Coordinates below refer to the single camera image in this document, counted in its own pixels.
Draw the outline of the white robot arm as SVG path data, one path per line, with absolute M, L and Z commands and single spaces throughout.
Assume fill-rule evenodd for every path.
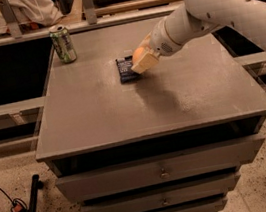
M 132 71 L 144 73 L 197 37 L 229 27 L 266 51 L 266 3 L 258 0 L 183 0 L 133 52 Z

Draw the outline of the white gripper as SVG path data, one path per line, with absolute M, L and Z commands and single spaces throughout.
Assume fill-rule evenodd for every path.
M 147 47 L 132 71 L 142 74 L 159 62 L 159 56 L 171 56 L 184 46 L 179 32 L 178 20 L 171 16 L 161 19 L 151 33 L 141 41 L 141 47 Z

